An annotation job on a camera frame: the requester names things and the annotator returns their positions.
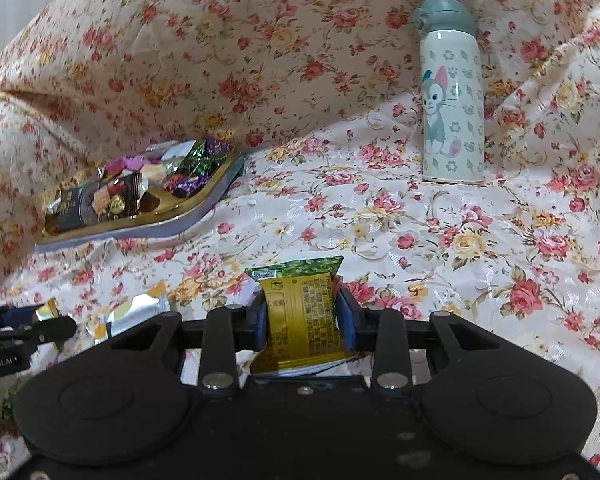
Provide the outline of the gold foil candy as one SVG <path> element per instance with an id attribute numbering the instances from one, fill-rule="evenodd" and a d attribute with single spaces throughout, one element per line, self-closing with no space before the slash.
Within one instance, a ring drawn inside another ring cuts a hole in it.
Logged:
<path id="1" fill-rule="evenodd" d="M 62 315 L 55 298 L 50 298 L 44 304 L 36 306 L 32 321 L 34 324 L 43 324 L 48 327 L 73 326 L 74 321 L 68 315 Z"/>

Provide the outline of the floral sofa cover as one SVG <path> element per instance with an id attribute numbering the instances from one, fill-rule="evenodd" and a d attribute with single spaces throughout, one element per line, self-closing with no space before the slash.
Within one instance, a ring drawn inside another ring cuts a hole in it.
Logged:
<path id="1" fill-rule="evenodd" d="M 460 0 L 477 23 L 484 181 L 426 182 L 422 0 L 54 0 L 0 54 L 0 300 L 79 331 L 157 282 L 184 318 L 250 266 L 340 255 L 368 308 L 464 316 L 569 368 L 600 406 L 600 0 Z M 166 140 L 247 166 L 168 240 L 38 255 L 42 196 Z M 600 468 L 600 416 L 584 451 Z"/>

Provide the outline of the green gold snack packet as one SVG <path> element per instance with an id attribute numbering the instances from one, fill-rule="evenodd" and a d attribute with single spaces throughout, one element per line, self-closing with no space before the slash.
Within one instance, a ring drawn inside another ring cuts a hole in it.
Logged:
<path id="1" fill-rule="evenodd" d="M 352 358 L 336 318 L 342 260 L 301 259 L 246 270 L 260 284 L 268 308 L 268 340 L 251 363 L 251 374 L 314 374 Z"/>

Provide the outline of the purple candy wrapper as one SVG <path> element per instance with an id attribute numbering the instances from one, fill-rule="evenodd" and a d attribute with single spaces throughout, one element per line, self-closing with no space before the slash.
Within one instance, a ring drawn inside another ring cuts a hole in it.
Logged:
<path id="1" fill-rule="evenodd" d="M 203 174 L 198 174 L 198 176 L 174 174 L 166 182 L 164 189 L 176 198 L 189 198 L 197 194 L 208 183 L 209 179 L 209 176 Z"/>

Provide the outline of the green candy in tray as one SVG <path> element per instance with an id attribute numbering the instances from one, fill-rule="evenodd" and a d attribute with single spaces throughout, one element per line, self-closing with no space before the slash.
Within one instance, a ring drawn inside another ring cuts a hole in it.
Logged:
<path id="1" fill-rule="evenodd" d="M 225 162 L 233 147 L 224 141 L 208 139 L 196 144 L 178 166 L 184 176 L 211 176 Z"/>

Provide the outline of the silver yellow snack packet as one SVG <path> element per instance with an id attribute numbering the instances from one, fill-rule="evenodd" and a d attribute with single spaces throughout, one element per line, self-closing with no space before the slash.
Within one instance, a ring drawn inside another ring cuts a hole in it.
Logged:
<path id="1" fill-rule="evenodd" d="M 99 315 L 95 324 L 87 331 L 93 337 L 94 343 L 100 344 L 170 310 L 166 283 L 160 281 L 146 292 L 125 299 L 108 313 Z"/>

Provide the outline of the cat print water bottle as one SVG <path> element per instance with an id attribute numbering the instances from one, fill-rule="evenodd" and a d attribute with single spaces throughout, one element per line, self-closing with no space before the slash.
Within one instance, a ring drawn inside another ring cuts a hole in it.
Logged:
<path id="1" fill-rule="evenodd" d="M 425 0 L 412 22 L 420 35 L 422 176 L 480 182 L 484 102 L 476 22 L 457 0 Z"/>

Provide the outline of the gold purple snack tray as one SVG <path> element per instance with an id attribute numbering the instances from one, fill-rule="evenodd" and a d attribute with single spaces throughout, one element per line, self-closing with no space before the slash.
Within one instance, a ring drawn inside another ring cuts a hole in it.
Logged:
<path id="1" fill-rule="evenodd" d="M 78 245 L 115 238 L 163 238 L 186 231 L 200 221 L 215 204 L 225 195 L 236 178 L 242 173 L 245 156 L 234 148 L 228 154 L 225 162 L 209 176 L 208 183 L 199 192 L 189 198 L 176 198 L 166 192 L 164 186 L 174 174 L 179 174 L 178 166 L 196 144 L 205 140 L 169 141 L 152 144 L 136 154 L 151 160 L 151 164 L 137 171 L 148 182 L 148 190 L 140 199 L 140 210 L 134 217 L 101 223 L 75 231 L 52 234 L 45 227 L 47 206 L 59 197 L 63 190 L 74 188 L 87 180 L 104 178 L 104 166 L 86 170 L 77 174 L 68 183 L 59 185 L 45 192 L 42 198 L 44 226 L 36 239 L 35 249 L 38 252 L 76 247 Z"/>

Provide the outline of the black cracker packet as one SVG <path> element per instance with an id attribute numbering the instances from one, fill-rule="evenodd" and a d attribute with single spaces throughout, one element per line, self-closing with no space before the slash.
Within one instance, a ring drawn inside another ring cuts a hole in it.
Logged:
<path id="1" fill-rule="evenodd" d="M 148 182 L 137 171 L 87 180 L 61 191 L 47 206 L 45 227 L 58 234 L 134 217 L 147 190 Z"/>

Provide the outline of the pink candy wrapper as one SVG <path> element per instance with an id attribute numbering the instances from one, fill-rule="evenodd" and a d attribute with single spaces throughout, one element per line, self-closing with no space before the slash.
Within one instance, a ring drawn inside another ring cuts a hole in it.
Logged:
<path id="1" fill-rule="evenodd" d="M 124 156 L 107 162 L 104 166 L 104 177 L 111 178 L 121 174 L 124 170 L 140 171 L 150 165 L 151 160 L 142 155 Z"/>

